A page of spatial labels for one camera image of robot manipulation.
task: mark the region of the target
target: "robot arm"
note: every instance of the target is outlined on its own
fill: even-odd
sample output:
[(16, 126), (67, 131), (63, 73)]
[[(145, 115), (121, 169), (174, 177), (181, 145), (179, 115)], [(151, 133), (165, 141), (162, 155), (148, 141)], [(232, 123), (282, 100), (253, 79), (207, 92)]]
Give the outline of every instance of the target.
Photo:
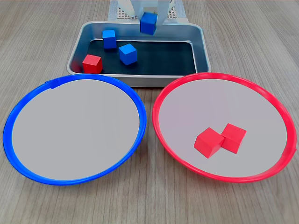
[(167, 18), (169, 5), (173, 0), (131, 0), (135, 16), (141, 20), (144, 12), (157, 14), (156, 28), (159, 28)]

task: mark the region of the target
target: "tray rim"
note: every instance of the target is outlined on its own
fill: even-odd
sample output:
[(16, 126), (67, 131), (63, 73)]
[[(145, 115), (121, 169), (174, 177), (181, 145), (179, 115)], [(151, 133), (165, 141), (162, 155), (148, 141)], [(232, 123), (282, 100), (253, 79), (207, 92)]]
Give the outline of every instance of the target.
[[(191, 165), (190, 163), (186, 162), (185, 160), (181, 159), (178, 155), (176, 155), (172, 149), (169, 147), (165, 139), (163, 138), (163, 135), (160, 130), (159, 126), (159, 111), (160, 107), (164, 101), (164, 99), (167, 97), (167, 95), (176, 89), (177, 87), (188, 83), (192, 81), (197, 81), (197, 80), (204, 80), (204, 79), (221, 79), (221, 80), (227, 80), (235, 83), (242, 84), (244, 86), (247, 86), (248, 88), (254, 90), (255, 92), (259, 93), (262, 95), (266, 100), (268, 100), (274, 107), (275, 109), (279, 112), (280, 116), (282, 117), (285, 127), (286, 127), (286, 132), (287, 132), (287, 140), (286, 140), (286, 146), (285, 149), (282, 153), (282, 156), (278, 160), (278, 162), (269, 168), (268, 170), (257, 174), (253, 176), (246, 176), (246, 177), (227, 177), (227, 176), (220, 176), (220, 175), (215, 175), (209, 172), (206, 172), (204, 170), (201, 170), (199, 168), (196, 168), (195, 166)], [(276, 174), (278, 174), (280, 171), (282, 171), (292, 160), (294, 154), (296, 153), (296, 145), (297, 145), (297, 133), (296, 133), (296, 127), (295, 124), (292, 120), (292, 117), (290, 116), (289, 112), (287, 109), (284, 107), (284, 105), (275, 97), (273, 96), (270, 92), (268, 92), (266, 89), (263, 87), (249, 81), (246, 79), (243, 79), (241, 77), (233, 76), (230, 74), (225, 74), (225, 73), (217, 73), (217, 72), (202, 72), (202, 73), (194, 73), (187, 75), (183, 78), (177, 79), (170, 84), (168, 84), (158, 95), (154, 106), (153, 106), (153, 113), (152, 113), (152, 122), (154, 126), (154, 130), (156, 132), (156, 135), (165, 148), (165, 150), (179, 163), (181, 163), (183, 166), (187, 167), (191, 171), (203, 175), (205, 177), (218, 180), (218, 181), (223, 181), (223, 182), (231, 182), (231, 183), (249, 183), (249, 182), (257, 182), (261, 180), (268, 179)]]
[[(48, 90), (48, 89), (55, 89), (56, 87), (63, 85), (65, 83), (69, 83), (72, 81), (77, 81), (77, 80), (96, 80), (100, 82), (105, 82), (111, 85), (114, 85), (116, 88), (121, 89), (124, 91), (134, 102), (135, 106), (137, 107), (138, 114), (139, 114), (139, 130), (138, 134), (136, 136), (136, 139), (134, 143), (132, 144), (132, 147), (128, 150), (128, 152), (114, 165), (108, 167), (106, 170), (84, 178), (80, 179), (74, 179), (74, 180), (55, 180), (55, 179), (50, 179), (46, 178), (43, 176), (40, 176), (38, 174), (35, 174), (34, 172), (30, 171), (28, 168), (26, 168), (21, 161), (18, 159), (14, 152), (14, 146), (12, 142), (12, 135), (13, 135), (13, 129), (14, 129), (14, 123), (19, 115), (19, 113), (22, 111), (22, 109), (26, 106), (28, 102), (30, 102), (33, 98), (35, 98), (37, 95), (40, 93)], [(44, 184), (48, 185), (58, 185), (58, 186), (64, 186), (64, 185), (74, 185), (74, 184), (80, 184), (80, 183), (85, 183), (89, 181), (93, 181), (95, 179), (98, 179), (102, 176), (105, 176), (118, 167), (120, 167), (125, 161), (127, 161), (133, 153), (136, 151), (136, 149), (139, 147), (144, 134), (146, 130), (146, 125), (147, 125), (147, 115), (145, 111), (145, 106), (144, 103), (142, 102), (141, 98), (137, 94), (136, 91), (134, 91), (130, 86), (127, 84), (121, 82), (118, 79), (112, 78), (112, 77), (107, 77), (103, 75), (98, 75), (98, 74), (77, 74), (77, 75), (68, 75), (68, 76), (62, 76), (58, 77), (55, 79), (52, 79), (50, 81), (45, 82), (44, 84), (36, 87), (33, 89), (31, 92), (26, 94), (18, 103), (17, 105), (13, 108), (13, 110), (10, 112), (6, 123), (4, 125), (3, 129), (3, 148), (4, 152), (6, 154), (7, 159), (9, 160), (10, 164), (23, 176)]]
[[(79, 35), (77, 36), (75, 45), (74, 45), (73, 50), (71, 52), (71, 56), (70, 56), (70, 58), (68, 60), (68, 63), (67, 63), (67, 71), (68, 71), (69, 74), (72, 74), (72, 75), (80, 74), (80, 73), (76, 73), (76, 72), (74, 72), (74, 71), (71, 70), (71, 62), (72, 62), (72, 60), (74, 58), (76, 49), (78, 47), (78, 42), (81, 39), (81, 36), (82, 36), (84, 28), (87, 25), (90, 25), (90, 24), (93, 24), (93, 23), (135, 24), (135, 25), (136, 24), (140, 24), (140, 22), (129, 22), (129, 21), (124, 21), (124, 22), (117, 22), (117, 21), (89, 21), (89, 22), (84, 23), (82, 25), (80, 31), (79, 31)], [(200, 30), (200, 33), (201, 33), (201, 36), (202, 36), (202, 42), (203, 42), (203, 46), (204, 46), (204, 52), (205, 52), (205, 56), (206, 56), (207, 67), (208, 67), (208, 71), (207, 72), (211, 72), (211, 64), (210, 64), (209, 56), (208, 56), (207, 49), (206, 49), (206, 41), (205, 41), (205, 38), (204, 38), (203, 29), (200, 26), (198, 26), (196, 24), (193, 24), (193, 23), (170, 23), (170, 22), (167, 22), (167, 23), (165, 23), (165, 25), (167, 25), (167, 26), (169, 26), (169, 25), (170, 26), (193, 26), (193, 27), (196, 27), (197, 29)], [(178, 78), (184, 77), (184, 76), (168, 76), (168, 75), (160, 75), (159, 76), (159, 75), (101, 74), (101, 73), (99, 75), (109, 76), (109, 77), (114, 77), (114, 78), (148, 78), (148, 79), (163, 79), (163, 78), (164, 79), (178, 79)]]

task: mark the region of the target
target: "red cube in tray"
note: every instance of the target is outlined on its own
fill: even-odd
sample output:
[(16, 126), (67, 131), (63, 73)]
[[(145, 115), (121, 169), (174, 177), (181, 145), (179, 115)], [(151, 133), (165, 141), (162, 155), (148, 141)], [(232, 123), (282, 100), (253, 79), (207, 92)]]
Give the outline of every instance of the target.
[(239, 128), (237, 126), (228, 124), (223, 132), (222, 136), (225, 138), (223, 144), (221, 145), (222, 148), (237, 154), (240, 148), (240, 145), (245, 137), (246, 130)]
[(83, 61), (84, 73), (99, 74), (102, 72), (102, 58), (95, 55), (87, 55)]
[(220, 149), (223, 141), (224, 137), (209, 127), (197, 137), (194, 147), (205, 157), (210, 158)]

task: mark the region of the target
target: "wooden table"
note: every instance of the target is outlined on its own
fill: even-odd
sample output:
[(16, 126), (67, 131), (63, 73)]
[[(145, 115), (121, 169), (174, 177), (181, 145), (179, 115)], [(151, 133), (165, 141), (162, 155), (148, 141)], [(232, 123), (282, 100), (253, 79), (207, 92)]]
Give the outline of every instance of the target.
[[(184, 1), (204, 29), (215, 72), (249, 79), (287, 107), (299, 130), (299, 1)], [(82, 24), (107, 20), (109, 1), (0, 1), (0, 131), (13, 107), (45, 81), (67, 75)], [(160, 90), (136, 90), (148, 128), (114, 172), (76, 186), (39, 184), (0, 149), (1, 224), (297, 224), (299, 156), (252, 184), (199, 176), (159, 143), (151, 122)]]

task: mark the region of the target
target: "blue cube in tray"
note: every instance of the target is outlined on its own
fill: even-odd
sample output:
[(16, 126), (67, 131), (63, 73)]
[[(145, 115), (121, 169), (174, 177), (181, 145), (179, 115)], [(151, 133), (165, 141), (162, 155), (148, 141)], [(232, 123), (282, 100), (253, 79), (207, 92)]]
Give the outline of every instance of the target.
[(114, 30), (103, 30), (102, 38), (104, 43), (104, 49), (116, 48), (116, 37)]
[(131, 45), (126, 44), (119, 47), (120, 60), (125, 64), (129, 65), (137, 62), (137, 50)]
[(156, 31), (157, 15), (153, 13), (144, 13), (140, 20), (140, 32), (154, 35)]

